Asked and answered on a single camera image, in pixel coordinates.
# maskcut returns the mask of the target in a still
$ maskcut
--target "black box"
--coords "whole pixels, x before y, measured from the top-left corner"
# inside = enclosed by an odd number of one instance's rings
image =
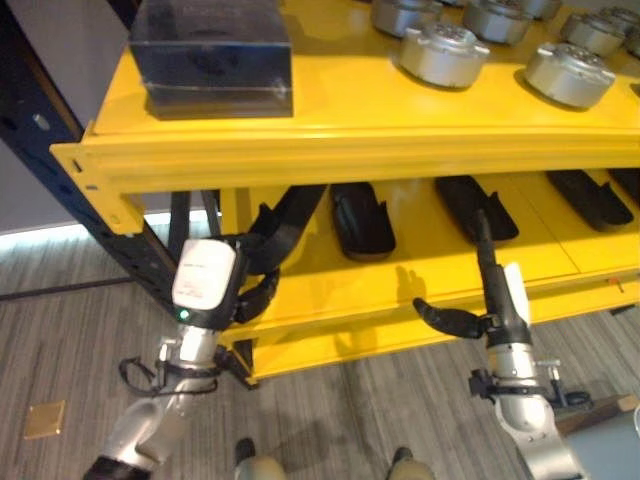
[[[293,114],[291,44],[276,0],[144,0],[129,44],[154,114]]]

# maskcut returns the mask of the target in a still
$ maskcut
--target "yellow shelf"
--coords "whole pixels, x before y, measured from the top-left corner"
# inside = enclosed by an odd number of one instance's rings
[[[534,323],[541,323],[627,305],[639,298],[640,282],[636,276],[620,285],[600,281],[560,289],[547,297],[534,294],[530,302]],[[474,304],[461,304],[460,307],[477,313],[482,311]],[[452,339],[428,327],[414,312],[406,309],[394,318],[380,320],[372,316],[344,325],[260,337],[254,343],[253,376],[261,379]]]
[[[640,165],[640,62],[623,50],[617,79],[586,112],[521,85],[543,41],[570,13],[536,22],[516,47],[491,46],[463,92],[426,87],[393,64],[399,41],[373,29],[353,0],[285,0],[293,43],[291,118],[159,120],[127,50],[97,121],[52,152],[116,233],[142,227],[131,194],[456,173]],[[446,16],[459,21],[460,10]]]
[[[592,174],[607,177],[605,172]],[[602,234],[584,224],[553,187],[546,188],[550,183],[542,173],[476,178],[485,191],[499,192],[520,228],[516,239],[498,244],[497,257],[502,264],[520,264],[529,295],[543,302],[533,307],[538,319],[640,300],[637,289],[619,292],[614,285],[638,278],[640,209],[632,202],[625,203],[635,220],[616,233]],[[440,306],[481,310],[482,283],[474,247],[453,222],[433,183],[432,179],[374,183],[378,199],[387,202],[397,239],[396,250],[379,263],[357,263],[344,257],[325,195],[299,245],[282,266],[278,293],[269,309],[252,322],[232,326],[224,333],[225,341],[262,341],[286,333],[304,336],[309,329],[362,325],[371,319],[404,321],[407,315],[415,317],[410,305],[415,296]],[[259,204],[275,204],[284,189],[223,190],[224,231],[246,231]],[[547,206],[551,208],[541,214]],[[602,291],[609,293],[590,298],[594,284],[604,285]],[[589,290],[588,298],[574,305],[572,289]],[[558,304],[553,307],[556,297]]]

